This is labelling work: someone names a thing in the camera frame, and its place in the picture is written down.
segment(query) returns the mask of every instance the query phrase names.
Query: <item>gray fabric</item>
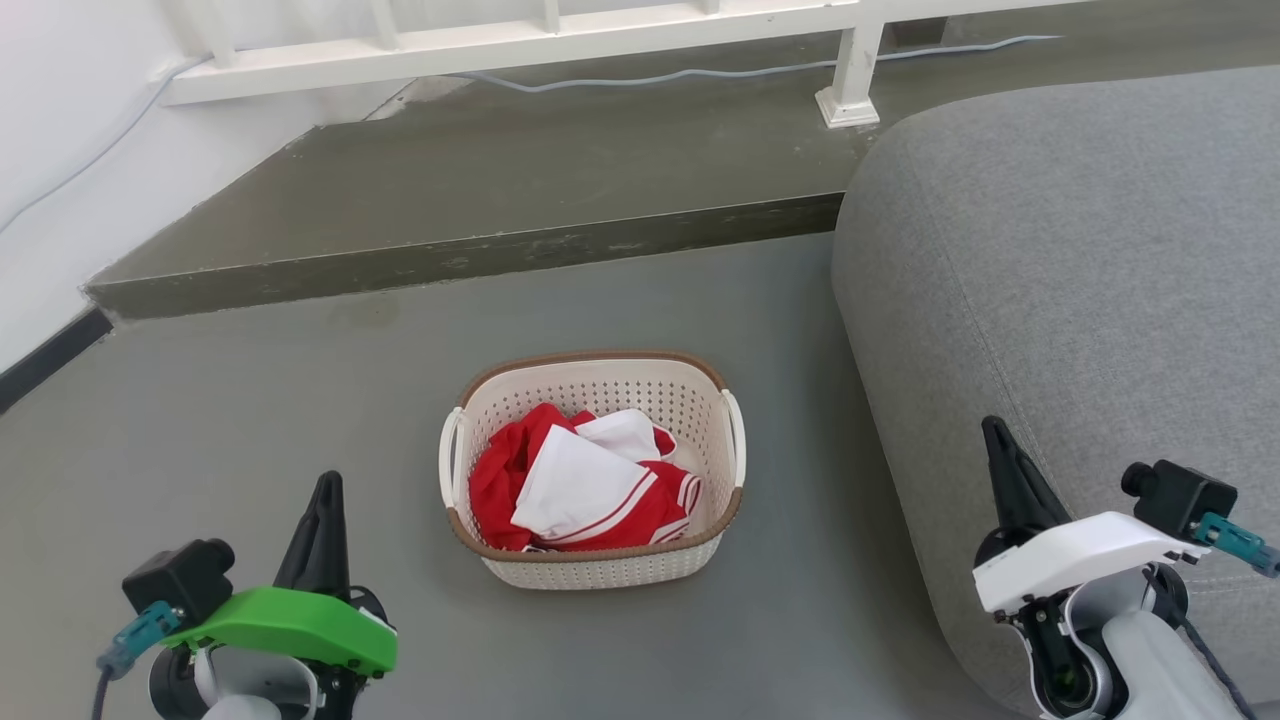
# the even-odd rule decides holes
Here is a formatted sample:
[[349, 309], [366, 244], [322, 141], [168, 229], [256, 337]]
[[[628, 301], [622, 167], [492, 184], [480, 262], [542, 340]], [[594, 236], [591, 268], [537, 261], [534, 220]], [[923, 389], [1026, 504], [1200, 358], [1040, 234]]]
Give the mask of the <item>gray fabric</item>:
[[[1280, 68], [1037, 88], [884, 135], [837, 228], [836, 293], [943, 633], [1030, 714], [978, 606], [995, 524], [979, 420], [1002, 415], [1075, 516], [1135, 460], [1240, 488], [1280, 541]], [[1280, 698], [1280, 583], [1179, 566], [1253, 702]]]

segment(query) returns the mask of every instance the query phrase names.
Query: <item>brown basket rim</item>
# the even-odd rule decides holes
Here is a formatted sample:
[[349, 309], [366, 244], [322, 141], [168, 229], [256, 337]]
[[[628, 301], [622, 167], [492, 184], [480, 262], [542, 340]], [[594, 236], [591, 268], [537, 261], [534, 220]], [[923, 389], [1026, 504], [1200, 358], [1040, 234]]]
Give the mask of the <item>brown basket rim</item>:
[[[690, 355], [687, 352], [678, 352], [671, 350], [600, 350], [600, 351], [586, 351], [586, 352], [557, 352], [553, 355], [539, 355], [535, 357], [526, 357], [524, 360], [513, 360], [511, 363], [504, 363], [486, 370], [476, 377], [463, 391], [462, 398], [460, 401], [461, 407], [466, 407], [467, 402], [471, 401], [471, 396], [475, 395], [476, 389], [481, 384], [489, 382], [490, 379], [508, 373], [511, 370], [522, 370], [525, 368], [536, 368], [540, 365], [558, 365], [562, 363], [579, 363], [586, 360], [675, 360], [677, 363], [684, 363], [686, 365], [692, 365], [703, 374], [705, 374], [716, 389], [726, 389], [724, 378], [716, 372], [709, 364], [703, 359]], [[717, 536], [723, 533], [733, 518], [737, 515], [739, 507], [742, 505], [742, 488], [735, 487], [733, 492], [730, 495], [728, 506], [724, 507], [724, 512], [712, 524], [710, 528], [690, 536], [687, 538], [681, 538], [672, 542], [664, 542], [662, 544], [646, 544], [639, 547], [621, 547], [617, 550], [591, 550], [585, 552], [517, 552], [513, 550], [495, 550], [492, 548], [476, 538], [471, 537], [466, 527], [462, 524], [462, 516], [453, 507], [448, 509], [449, 525], [453, 528], [453, 534], [462, 541], [462, 544], [467, 546], [472, 552], [484, 557], [485, 560], [493, 560], [495, 562], [532, 562], [532, 564], [548, 564], [548, 562], [599, 562], [602, 560], [627, 560], [631, 557], [646, 557], [650, 555], [662, 555], [666, 552], [678, 552], [681, 550], [689, 550], [691, 547], [698, 547], [707, 542], [710, 542]]]

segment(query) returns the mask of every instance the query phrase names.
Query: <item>white wall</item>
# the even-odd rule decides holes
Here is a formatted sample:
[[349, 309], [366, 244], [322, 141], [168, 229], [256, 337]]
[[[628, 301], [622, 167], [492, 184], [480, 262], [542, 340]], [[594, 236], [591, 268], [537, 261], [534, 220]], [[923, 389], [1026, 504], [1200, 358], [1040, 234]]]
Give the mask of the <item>white wall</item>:
[[[182, 32], [180, 6], [161, 4], [172, 1], [0, 3], [0, 217], [100, 147], [163, 69], [201, 54]], [[242, 3], [237, 41], [364, 35], [372, 22], [362, 9], [346, 0]], [[88, 306], [79, 287], [95, 273], [312, 126], [358, 119], [399, 85], [155, 108], [97, 165], [0, 234], [0, 372]]]

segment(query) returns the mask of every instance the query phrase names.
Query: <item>laundry basket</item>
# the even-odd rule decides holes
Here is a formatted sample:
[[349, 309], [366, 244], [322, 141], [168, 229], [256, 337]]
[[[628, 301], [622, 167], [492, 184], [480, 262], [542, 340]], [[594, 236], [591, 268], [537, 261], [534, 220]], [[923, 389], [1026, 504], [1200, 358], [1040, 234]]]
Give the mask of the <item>laundry basket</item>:
[[[703, 478], [705, 498], [686, 537], [586, 552], [513, 552], [485, 544], [471, 514], [471, 469], [493, 433], [541, 402], [567, 416], [637, 407], [675, 433], [681, 466]], [[696, 573], [737, 514], [745, 478], [746, 436], [737, 401], [716, 370], [676, 352], [580, 352], [509, 363], [471, 383], [440, 433], [440, 496], [453, 532], [495, 575], [521, 588], [621, 588]]]

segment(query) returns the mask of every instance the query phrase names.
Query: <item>blue cable connector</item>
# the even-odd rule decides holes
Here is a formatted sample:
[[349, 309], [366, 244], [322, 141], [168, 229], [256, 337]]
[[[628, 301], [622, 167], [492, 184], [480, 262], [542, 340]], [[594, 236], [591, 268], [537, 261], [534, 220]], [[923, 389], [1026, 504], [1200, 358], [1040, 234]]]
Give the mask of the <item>blue cable connector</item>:
[[1280, 575], [1280, 550], [1217, 512], [1206, 512], [1201, 518], [1196, 539], [1239, 557], [1267, 578]]
[[143, 652], [182, 625], [182, 610], [174, 610], [163, 600], [152, 602], [111, 638], [106, 652], [97, 656], [97, 669], [109, 679], [119, 680]]

